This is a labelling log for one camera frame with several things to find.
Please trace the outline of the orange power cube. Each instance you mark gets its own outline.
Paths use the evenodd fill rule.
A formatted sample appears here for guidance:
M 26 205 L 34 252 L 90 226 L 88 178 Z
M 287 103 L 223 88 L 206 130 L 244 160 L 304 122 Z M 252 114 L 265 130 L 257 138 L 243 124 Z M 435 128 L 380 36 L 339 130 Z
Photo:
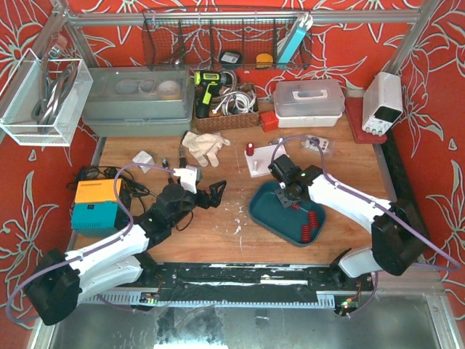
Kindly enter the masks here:
M 267 111 L 260 114 L 260 126 L 263 132 L 271 132 L 279 126 L 279 120 L 274 111 Z

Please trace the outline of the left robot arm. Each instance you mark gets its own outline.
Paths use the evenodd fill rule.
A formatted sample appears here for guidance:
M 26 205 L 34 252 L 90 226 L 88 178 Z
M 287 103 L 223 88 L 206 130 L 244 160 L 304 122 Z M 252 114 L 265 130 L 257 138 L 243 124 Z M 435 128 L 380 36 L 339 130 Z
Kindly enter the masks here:
M 194 208 L 217 208 L 226 185 L 222 180 L 192 193 L 168 184 L 151 208 L 119 232 L 78 250 L 47 252 L 24 288 L 39 318 L 47 326 L 57 324 L 85 299 L 137 281 L 143 254 L 170 237 Z

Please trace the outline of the green yellow cordless drill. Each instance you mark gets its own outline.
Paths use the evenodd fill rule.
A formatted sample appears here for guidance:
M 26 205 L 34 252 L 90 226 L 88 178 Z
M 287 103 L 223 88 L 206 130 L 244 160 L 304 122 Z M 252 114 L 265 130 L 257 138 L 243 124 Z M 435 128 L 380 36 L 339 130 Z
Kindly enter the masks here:
M 194 84 L 201 88 L 201 94 L 196 102 L 196 116 L 204 119 L 209 116 L 211 101 L 219 96 L 223 86 L 230 86 L 235 80 L 235 73 L 229 70 L 223 71 L 196 71 L 194 73 Z

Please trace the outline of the orange teal device box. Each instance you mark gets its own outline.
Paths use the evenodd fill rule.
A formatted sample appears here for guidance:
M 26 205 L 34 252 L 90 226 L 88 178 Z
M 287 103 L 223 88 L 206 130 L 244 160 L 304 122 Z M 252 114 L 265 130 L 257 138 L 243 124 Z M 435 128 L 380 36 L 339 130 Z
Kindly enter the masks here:
M 107 237 L 126 227 L 129 219 L 119 206 L 114 184 L 121 202 L 129 208 L 129 192 L 122 179 L 78 182 L 71 217 L 75 232 L 87 237 Z

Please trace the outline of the white power supply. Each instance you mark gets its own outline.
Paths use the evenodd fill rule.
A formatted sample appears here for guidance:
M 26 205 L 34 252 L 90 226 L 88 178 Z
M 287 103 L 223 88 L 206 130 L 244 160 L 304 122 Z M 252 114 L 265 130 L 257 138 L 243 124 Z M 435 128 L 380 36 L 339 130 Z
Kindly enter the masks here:
M 402 112 L 400 77 L 379 72 L 363 95 L 362 130 L 379 137 L 385 135 Z

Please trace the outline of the red mat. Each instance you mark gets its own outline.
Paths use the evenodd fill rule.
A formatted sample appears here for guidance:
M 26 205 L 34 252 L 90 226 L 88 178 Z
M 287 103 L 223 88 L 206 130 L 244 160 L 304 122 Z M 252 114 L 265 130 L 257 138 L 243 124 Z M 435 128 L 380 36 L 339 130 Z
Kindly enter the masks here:
M 363 99 L 361 97 L 346 97 L 345 112 L 357 144 L 380 145 L 387 141 L 386 135 L 372 135 L 362 130 Z

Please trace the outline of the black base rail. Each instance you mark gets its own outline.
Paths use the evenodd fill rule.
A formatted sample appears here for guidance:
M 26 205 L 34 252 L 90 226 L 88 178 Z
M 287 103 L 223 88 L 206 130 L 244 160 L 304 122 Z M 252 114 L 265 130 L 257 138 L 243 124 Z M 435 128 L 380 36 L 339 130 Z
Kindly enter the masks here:
M 338 282 L 327 265 L 165 262 L 120 287 L 167 302 L 305 303 L 320 294 L 365 296 L 373 282 L 369 274 Z

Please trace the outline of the teal plastic tray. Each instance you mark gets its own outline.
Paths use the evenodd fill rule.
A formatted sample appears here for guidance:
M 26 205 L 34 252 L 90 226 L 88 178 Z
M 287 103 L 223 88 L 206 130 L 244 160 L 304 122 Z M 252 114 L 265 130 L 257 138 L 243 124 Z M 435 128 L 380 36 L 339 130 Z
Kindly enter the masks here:
M 279 187 L 274 181 L 265 182 L 259 187 L 248 205 L 251 219 L 293 246 L 306 247 L 313 244 L 326 223 L 325 209 L 313 201 L 301 201 L 296 204 L 300 206 L 297 212 L 290 207 L 283 208 L 275 195 L 275 190 Z M 312 241 L 304 244 L 301 237 L 302 226 L 309 224 L 308 211 L 317 213 L 319 228 L 313 229 Z

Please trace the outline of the orange black handled screwdriver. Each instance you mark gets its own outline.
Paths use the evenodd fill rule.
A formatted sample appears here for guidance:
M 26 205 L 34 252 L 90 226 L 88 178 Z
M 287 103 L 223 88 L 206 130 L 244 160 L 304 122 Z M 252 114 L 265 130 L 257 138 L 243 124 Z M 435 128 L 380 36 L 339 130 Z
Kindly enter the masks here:
M 187 166 L 187 157 L 185 154 L 185 148 L 183 145 L 179 146 L 179 168 L 185 168 Z

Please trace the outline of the yellow tape measure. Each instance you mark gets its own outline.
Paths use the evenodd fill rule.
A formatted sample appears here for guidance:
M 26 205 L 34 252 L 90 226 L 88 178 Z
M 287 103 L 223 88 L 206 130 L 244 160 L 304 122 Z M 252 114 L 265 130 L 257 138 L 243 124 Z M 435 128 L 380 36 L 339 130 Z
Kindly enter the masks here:
M 273 56 L 268 53 L 260 53 L 256 56 L 256 69 L 268 69 L 274 64 Z

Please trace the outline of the grey storage box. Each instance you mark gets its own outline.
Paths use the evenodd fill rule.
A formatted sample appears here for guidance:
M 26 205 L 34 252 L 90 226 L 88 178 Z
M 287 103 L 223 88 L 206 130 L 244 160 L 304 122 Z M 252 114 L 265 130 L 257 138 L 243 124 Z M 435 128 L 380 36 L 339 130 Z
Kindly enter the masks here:
M 195 86 L 189 71 L 91 68 L 82 121 L 100 137 L 170 137 L 191 130 Z

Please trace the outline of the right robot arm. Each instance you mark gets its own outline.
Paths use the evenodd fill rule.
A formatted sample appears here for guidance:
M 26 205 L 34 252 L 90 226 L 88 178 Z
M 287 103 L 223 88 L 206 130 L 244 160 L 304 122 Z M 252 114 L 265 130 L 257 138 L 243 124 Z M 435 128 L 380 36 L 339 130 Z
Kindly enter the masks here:
M 411 202 L 369 196 L 339 182 L 325 168 L 311 165 L 301 169 L 287 155 L 272 160 L 268 169 L 280 183 L 278 197 L 283 206 L 302 201 L 322 204 L 370 233 L 370 245 L 348 249 L 332 262 L 339 278 L 357 278 L 378 271 L 400 276 L 426 249 L 429 237 Z

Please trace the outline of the small white adapter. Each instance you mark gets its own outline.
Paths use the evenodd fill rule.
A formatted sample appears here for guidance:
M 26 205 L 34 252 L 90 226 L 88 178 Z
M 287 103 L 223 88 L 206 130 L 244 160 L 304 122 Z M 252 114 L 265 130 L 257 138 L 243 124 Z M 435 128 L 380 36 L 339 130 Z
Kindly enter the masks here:
M 154 158 L 146 151 L 140 151 L 133 159 L 132 162 L 142 170 L 143 173 L 147 173 L 151 170 L 151 167 L 155 165 Z

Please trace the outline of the bagged white control box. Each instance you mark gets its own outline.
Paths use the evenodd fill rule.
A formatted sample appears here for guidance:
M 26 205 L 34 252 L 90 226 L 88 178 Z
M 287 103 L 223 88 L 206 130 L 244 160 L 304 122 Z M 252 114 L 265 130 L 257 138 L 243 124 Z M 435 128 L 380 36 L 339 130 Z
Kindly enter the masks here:
M 320 148 L 325 155 L 331 155 L 334 149 L 333 140 L 315 135 L 306 135 L 306 138 L 302 140 L 301 145 L 304 149 L 316 153 Z

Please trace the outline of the woven basket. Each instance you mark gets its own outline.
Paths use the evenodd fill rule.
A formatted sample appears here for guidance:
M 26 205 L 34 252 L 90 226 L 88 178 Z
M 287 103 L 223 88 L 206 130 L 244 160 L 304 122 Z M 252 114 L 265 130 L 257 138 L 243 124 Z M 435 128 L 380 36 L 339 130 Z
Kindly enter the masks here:
M 193 126 L 200 133 L 220 132 L 229 129 L 242 129 L 256 127 L 260 123 L 258 102 L 254 104 L 254 112 L 244 114 L 232 114 L 223 116 L 209 116 L 200 119 L 196 116 L 196 100 L 194 102 Z

